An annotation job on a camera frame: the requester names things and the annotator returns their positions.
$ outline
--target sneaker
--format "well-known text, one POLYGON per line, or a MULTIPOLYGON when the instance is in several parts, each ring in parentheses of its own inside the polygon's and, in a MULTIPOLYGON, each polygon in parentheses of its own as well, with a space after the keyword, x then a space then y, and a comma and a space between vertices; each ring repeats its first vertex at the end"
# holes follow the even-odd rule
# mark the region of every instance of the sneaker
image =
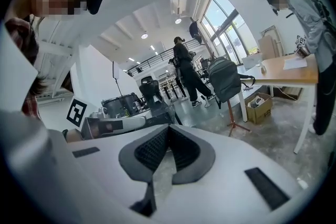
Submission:
POLYGON ((200 105, 200 104, 202 104, 202 102, 199 102, 199 101, 194 101, 194 102, 192 102, 192 106, 193 106, 193 108, 195 108, 195 107, 197 107, 198 105, 200 105))
POLYGON ((316 134, 316 131, 315 131, 314 126, 312 124, 308 125, 308 131, 311 132, 312 134, 316 134))
POLYGON ((211 94, 210 96, 208 96, 208 97, 206 98, 206 100, 210 101, 210 100, 212 100, 212 99, 214 99, 214 98, 215 98, 215 95, 214 95, 214 94, 211 94))

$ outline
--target staircase railing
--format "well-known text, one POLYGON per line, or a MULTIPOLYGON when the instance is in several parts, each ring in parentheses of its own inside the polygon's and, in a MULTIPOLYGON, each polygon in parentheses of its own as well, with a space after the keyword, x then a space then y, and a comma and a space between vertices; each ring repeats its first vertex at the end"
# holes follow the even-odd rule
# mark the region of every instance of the staircase railing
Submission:
MULTIPOLYGON (((183 43, 183 45, 185 45, 185 47, 188 49, 188 51, 192 51, 195 49, 198 49, 199 47, 204 47, 204 45, 201 45, 198 43, 197 40, 192 39, 190 41, 187 41, 185 43, 183 43)), ((137 68, 139 68, 141 70, 141 72, 150 69, 156 65, 161 64, 162 62, 167 62, 169 61, 169 59, 174 57, 174 51, 173 48, 166 50, 158 55, 155 55, 152 58, 147 59, 146 61, 143 61, 142 63, 140 63, 139 65, 136 65, 132 68, 130 68, 129 70, 127 70, 127 72, 130 72, 133 76, 136 74, 139 74, 137 68)))

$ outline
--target gray floor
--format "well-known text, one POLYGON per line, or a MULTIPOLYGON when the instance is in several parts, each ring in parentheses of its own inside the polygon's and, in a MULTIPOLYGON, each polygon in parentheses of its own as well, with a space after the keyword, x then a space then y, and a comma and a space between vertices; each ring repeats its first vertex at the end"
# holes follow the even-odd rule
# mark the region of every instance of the gray floor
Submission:
MULTIPOLYGON (((251 132, 237 128, 233 130, 232 137, 252 145, 280 164, 294 178, 304 180, 308 186, 317 183, 327 171, 329 155, 336 143, 336 117, 332 117, 323 136, 308 132, 301 150, 295 154, 293 149, 303 126, 307 103, 281 98, 273 98, 272 101, 270 117, 260 125, 245 123, 241 118, 238 119, 237 123, 251 129, 251 132)), ((228 136, 229 128, 226 124, 229 118, 227 112, 225 113, 226 104, 221 111, 215 102, 207 109, 203 105, 192 108, 189 101, 177 101, 174 106, 183 125, 228 136)), ((160 206, 169 193, 174 173, 176 173, 174 158, 172 153, 168 152, 154 174, 157 206, 160 206)))

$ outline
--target black slot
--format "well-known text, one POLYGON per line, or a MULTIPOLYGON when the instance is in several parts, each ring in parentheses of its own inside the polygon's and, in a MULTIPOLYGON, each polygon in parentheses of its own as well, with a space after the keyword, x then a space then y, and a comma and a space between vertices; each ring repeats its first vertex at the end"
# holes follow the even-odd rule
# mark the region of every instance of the black slot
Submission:
POLYGON ((271 210, 277 209, 289 200, 289 197, 259 168, 246 170, 245 174, 257 188, 271 210))
POLYGON ((89 147, 85 148, 84 150, 79 150, 79 151, 73 151, 73 155, 75 158, 83 157, 86 155, 90 155, 92 153, 98 152, 99 149, 97 147, 89 147))

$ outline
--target ceiling light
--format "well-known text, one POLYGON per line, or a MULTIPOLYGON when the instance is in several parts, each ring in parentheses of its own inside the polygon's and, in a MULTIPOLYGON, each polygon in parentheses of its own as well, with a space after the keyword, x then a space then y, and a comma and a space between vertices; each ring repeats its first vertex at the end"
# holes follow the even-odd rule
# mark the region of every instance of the ceiling light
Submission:
POLYGON ((148 38, 147 32, 141 36, 142 39, 148 38))

